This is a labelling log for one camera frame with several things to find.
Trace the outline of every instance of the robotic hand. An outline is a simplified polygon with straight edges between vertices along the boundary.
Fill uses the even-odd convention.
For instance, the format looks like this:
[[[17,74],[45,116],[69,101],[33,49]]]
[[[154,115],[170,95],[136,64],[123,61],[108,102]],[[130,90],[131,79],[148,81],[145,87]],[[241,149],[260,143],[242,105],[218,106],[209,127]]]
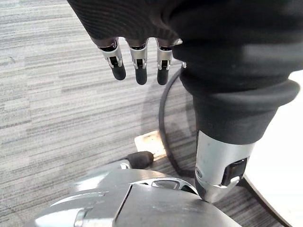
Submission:
[[[186,62],[180,79],[196,113],[196,188],[205,201],[221,199],[242,178],[278,107],[299,91],[288,75],[303,67],[303,1],[68,2],[116,79],[125,78],[119,36],[141,85],[149,37],[157,38],[159,84],[167,82],[172,54]]]

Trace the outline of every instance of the gray carpet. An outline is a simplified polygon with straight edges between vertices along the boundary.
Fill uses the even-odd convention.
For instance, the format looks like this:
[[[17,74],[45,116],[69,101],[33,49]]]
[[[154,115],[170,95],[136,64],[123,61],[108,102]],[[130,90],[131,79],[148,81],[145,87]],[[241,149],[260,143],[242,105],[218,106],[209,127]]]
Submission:
[[[0,225],[18,227],[66,196],[97,166],[136,151],[158,128],[163,88],[149,42],[148,82],[139,86],[121,39],[127,77],[117,81],[64,0],[0,1]],[[180,67],[173,61],[170,75]],[[169,142],[194,163],[194,113],[178,81],[166,108]],[[153,169],[176,175],[164,158]],[[243,188],[216,204],[245,227],[280,226]]]

